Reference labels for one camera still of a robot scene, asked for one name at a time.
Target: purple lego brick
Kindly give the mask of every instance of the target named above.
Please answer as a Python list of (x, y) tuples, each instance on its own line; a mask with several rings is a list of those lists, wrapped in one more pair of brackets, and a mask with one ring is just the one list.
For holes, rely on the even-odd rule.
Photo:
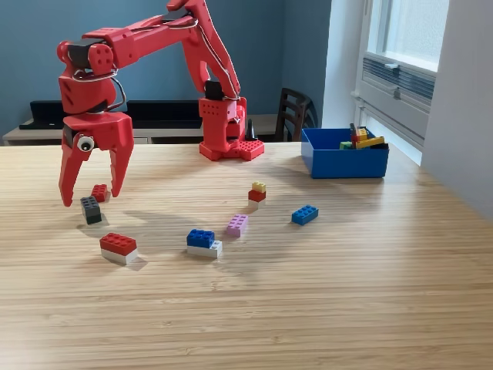
[(235, 214), (228, 224), (226, 233), (233, 235), (234, 237), (240, 237), (241, 232), (245, 228), (248, 222), (248, 216), (246, 214)]

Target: yellow lego brick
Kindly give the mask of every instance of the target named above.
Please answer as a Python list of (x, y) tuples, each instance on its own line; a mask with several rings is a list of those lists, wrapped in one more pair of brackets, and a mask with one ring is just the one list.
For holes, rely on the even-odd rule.
[(255, 181), (254, 183), (252, 183), (252, 190), (265, 193), (266, 189), (267, 187), (265, 186), (265, 183), (261, 183), (260, 181)]
[(368, 140), (366, 129), (358, 129), (356, 135), (357, 135), (357, 141)]
[(377, 144), (385, 143), (385, 138), (383, 136), (374, 137), (373, 139), (367, 139), (356, 143), (356, 149), (363, 149), (367, 146), (373, 146)]

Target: blue box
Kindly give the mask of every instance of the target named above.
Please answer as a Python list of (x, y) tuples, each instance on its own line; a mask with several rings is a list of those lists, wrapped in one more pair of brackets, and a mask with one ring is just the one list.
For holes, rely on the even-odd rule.
[(311, 205), (300, 208), (291, 215), (291, 222), (301, 226), (308, 224), (318, 217), (318, 208)]
[(343, 141), (351, 141), (350, 129), (302, 130), (301, 156), (314, 179), (385, 176), (389, 149), (340, 150)]
[(193, 229), (186, 237), (186, 245), (191, 247), (211, 248), (214, 243), (214, 233)]

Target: wall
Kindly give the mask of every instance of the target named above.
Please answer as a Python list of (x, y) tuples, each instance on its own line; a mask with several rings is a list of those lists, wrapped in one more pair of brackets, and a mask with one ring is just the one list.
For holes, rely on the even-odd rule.
[[(230, 52), (249, 113), (276, 113), (281, 84), (283, 0), (208, 0), (214, 25)], [(166, 13), (166, 0), (17, 0), (2, 4), (0, 136), (29, 117), (29, 102), (59, 99), (63, 64), (56, 46), (103, 26), (126, 26)], [(119, 73), (129, 99), (195, 99), (180, 45)]]
[(305, 93), (314, 101), (319, 125), (323, 119), (330, 6), (331, 0), (284, 0), (282, 86)]
[(422, 164), (493, 219), (493, 2), (451, 0)]
[(325, 69), (322, 127), (347, 127), (354, 121), (354, 101), (360, 53), (364, 0), (332, 0)]

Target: black lego brick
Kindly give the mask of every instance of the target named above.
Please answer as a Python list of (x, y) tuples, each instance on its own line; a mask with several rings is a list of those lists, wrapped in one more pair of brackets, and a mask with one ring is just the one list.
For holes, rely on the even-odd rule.
[(100, 216), (101, 209), (99, 208), (99, 203), (94, 197), (82, 198), (80, 200), (82, 206), (82, 214), (87, 219), (89, 217)]
[(98, 222), (101, 222), (101, 221), (102, 221), (101, 214), (96, 214), (95, 216), (86, 217), (86, 222), (88, 225), (97, 224)]
[(382, 144), (373, 145), (373, 146), (370, 146), (370, 149), (388, 150), (388, 144), (387, 143), (382, 143)]

